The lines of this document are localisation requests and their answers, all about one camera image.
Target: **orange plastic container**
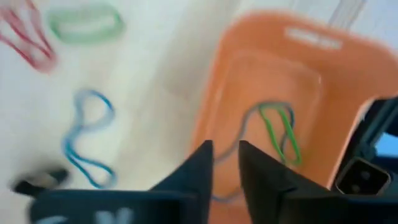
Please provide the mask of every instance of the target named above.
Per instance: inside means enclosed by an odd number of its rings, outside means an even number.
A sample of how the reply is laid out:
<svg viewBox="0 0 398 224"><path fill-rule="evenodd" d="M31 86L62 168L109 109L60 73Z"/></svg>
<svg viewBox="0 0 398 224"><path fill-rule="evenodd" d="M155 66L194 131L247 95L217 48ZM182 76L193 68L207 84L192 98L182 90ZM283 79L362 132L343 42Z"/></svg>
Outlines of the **orange plastic container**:
<svg viewBox="0 0 398 224"><path fill-rule="evenodd" d="M302 164L291 168L330 188L363 109L397 93L398 63L384 47L286 14L255 12L220 42L192 150L211 139L217 157L231 145L249 108L287 102L302 154ZM280 118L266 113L280 138ZM258 114L249 118L242 139L279 159ZM292 155L291 144L285 151ZM239 187L238 169L236 153L215 166L213 193L226 195ZM250 223L243 197L212 202L210 223Z"/></svg>

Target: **black device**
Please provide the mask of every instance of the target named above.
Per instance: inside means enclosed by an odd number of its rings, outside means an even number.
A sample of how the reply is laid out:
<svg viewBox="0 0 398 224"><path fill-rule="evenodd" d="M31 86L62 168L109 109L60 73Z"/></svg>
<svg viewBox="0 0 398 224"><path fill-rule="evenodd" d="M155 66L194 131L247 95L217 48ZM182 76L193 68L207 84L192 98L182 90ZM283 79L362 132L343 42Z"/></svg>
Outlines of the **black device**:
<svg viewBox="0 0 398 224"><path fill-rule="evenodd" d="M29 209L34 224L206 224L213 146L205 141L149 191L47 190Z"/></svg>
<svg viewBox="0 0 398 224"><path fill-rule="evenodd" d="M239 168L253 224L398 223L398 197L331 192L247 141Z"/></svg>
<svg viewBox="0 0 398 224"><path fill-rule="evenodd" d="M398 98L371 105L349 141L332 191L398 195L398 158L377 154L376 144L383 133L398 137Z"/></svg>

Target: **green rubber band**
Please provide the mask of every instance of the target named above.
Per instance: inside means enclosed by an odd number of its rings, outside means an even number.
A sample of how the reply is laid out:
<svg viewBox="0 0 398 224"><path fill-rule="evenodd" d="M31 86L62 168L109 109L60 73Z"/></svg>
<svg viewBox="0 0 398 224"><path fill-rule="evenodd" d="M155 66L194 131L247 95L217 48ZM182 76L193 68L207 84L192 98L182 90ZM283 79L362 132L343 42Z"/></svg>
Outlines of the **green rubber band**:
<svg viewBox="0 0 398 224"><path fill-rule="evenodd" d="M282 149L279 147L278 142L276 140L274 128L272 127L271 121L265 116L264 114L264 109L265 108L274 108L278 111L280 117L282 118L282 122L284 124L284 128L286 130L287 136L292 142L293 150L296 155L296 159L294 161L290 161L286 158L285 154L282 152ZM282 110L278 106L260 106L259 107L259 112L261 115L262 120L264 121L266 128L269 133L269 137L271 139L271 144L273 145L274 149L277 151L278 155L280 156L280 159L282 163L291 163L293 165L300 165L302 163L302 157L301 157L301 152L299 145L297 144L297 141L294 136L294 132L292 127L290 126L289 120L287 119L286 113L284 110Z"/></svg>
<svg viewBox="0 0 398 224"><path fill-rule="evenodd" d="M105 27L90 34L76 32L64 32L62 24L83 24L97 21L106 16L112 16L114 26ZM68 44L92 44L114 39L120 36L126 28L119 12L107 4L85 6L77 10L56 10L47 16L52 32L64 43Z"/></svg>

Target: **rubber band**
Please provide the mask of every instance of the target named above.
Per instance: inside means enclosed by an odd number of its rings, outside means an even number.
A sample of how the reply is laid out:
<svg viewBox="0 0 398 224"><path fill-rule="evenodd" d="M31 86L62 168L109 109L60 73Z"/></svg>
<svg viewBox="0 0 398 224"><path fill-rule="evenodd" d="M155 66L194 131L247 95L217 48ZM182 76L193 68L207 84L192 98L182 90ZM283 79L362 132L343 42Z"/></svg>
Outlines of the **rubber band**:
<svg viewBox="0 0 398 224"><path fill-rule="evenodd" d="M274 133L274 129L272 128L272 125L271 125L271 121L265 116L263 107L262 106L259 107L259 112L260 112L260 115L261 115L263 121L266 124L266 128L268 130L269 137L271 139L271 143L272 143L274 149L276 149L276 151L278 152L282 163L286 164L289 162L295 166L300 165L302 163L302 158L301 158L299 145L297 144L297 141L294 137L293 129L292 129L291 125L289 124L289 121L287 120L285 111L281 110L280 108L277 108L277 111L280 114L280 117L282 118L282 122L284 124L287 136L290 139L290 142L292 143L292 146L293 146L294 153L296 154L296 160L294 160L294 161L287 160L287 158L283 152L283 149L281 149L281 147L278 146L278 143L277 143L277 140L275 137L275 133Z"/></svg>
<svg viewBox="0 0 398 224"><path fill-rule="evenodd" d="M263 113L263 110L265 108L276 109L282 118L282 122L285 126L286 132L282 135L282 139L280 140L279 145L277 144L277 140L275 138L275 134L274 134L274 130L272 128L271 122L265 117L265 115ZM290 122L285 114L285 111L282 110L281 108L284 108L285 110L287 110L289 112ZM294 124L295 124L294 112L288 103L277 102L277 101L267 101L267 102L258 103L247 110L247 112L243 116L242 125L241 125L241 127L238 131L238 134L236 135L233 143L231 144L230 147L227 148L227 150L225 150L224 153L222 153L219 157L215 158L215 166L217 166L221 162L224 162L226 159L228 159L232 155L232 153L235 150L237 150L239 141L243 138L243 136L246 132L246 126L248 124L250 115L252 115L255 112L259 112L261 115L261 118L264 120L264 122L266 124L270 125L270 126L267 126L267 130L270 134L272 145L277 150L277 152L281 158L281 161L283 163L286 161L286 158L284 156L284 148L285 148L287 139L289 138L292 141L292 144L297 145L297 142L294 138L294 134L292 131L292 128L294 127ZM230 194L228 194L226 196L221 197L221 196L217 196L217 195L213 194L212 199L217 202L221 202L221 203L230 203L233 200L237 199L237 197L240 196L241 193L242 193L241 188L237 187L235 190L233 190Z"/></svg>
<svg viewBox="0 0 398 224"><path fill-rule="evenodd" d="M10 28L18 35L22 40L22 47L18 47L10 39L6 38L0 33L0 41L13 48L23 59L25 59L30 66L41 72L49 71L56 61L56 56L53 48L44 36L41 28L40 12L34 6L31 0L26 0L26 3L30 11L30 20L36 34L39 36L40 41L43 42L44 46L34 42L28 35L27 29L23 21L18 17L17 13L10 7L0 7L0 19L7 22ZM37 60L33 54L33 49L37 49L43 53L45 58L43 60Z"/></svg>
<svg viewBox="0 0 398 224"><path fill-rule="evenodd" d="M65 32L62 24L84 24L86 22L98 21L102 17L112 16L114 25L89 34L76 32ZM55 36L62 42L68 44L93 44L109 39L117 38L126 28L119 12L108 4L85 6L77 10L52 11L47 17L49 26Z"/></svg>
<svg viewBox="0 0 398 224"><path fill-rule="evenodd" d="M86 98L89 96L95 96L101 99L105 103L108 109L105 116L103 116L97 122L92 124L85 124L83 105ZM65 136L64 153L69 162L71 162L74 166L76 166L79 169L80 172L83 173L83 175L88 179L88 181L92 186L96 187L97 189L109 188L116 183L115 171L113 171L112 168L103 164L102 162L98 162L80 156L75 150L75 141L79 137L79 135L83 133L96 131L98 129L101 129L109 125L115 117L114 108L111 102L104 95L95 90L83 90L79 92L75 97L75 108L76 108L76 118L74 121L74 125L71 127L71 129L69 130L69 132L67 132ZM105 170L109 174L109 178L105 183L99 184L97 181L95 181L94 178L92 178L91 174L80 165L79 161Z"/></svg>

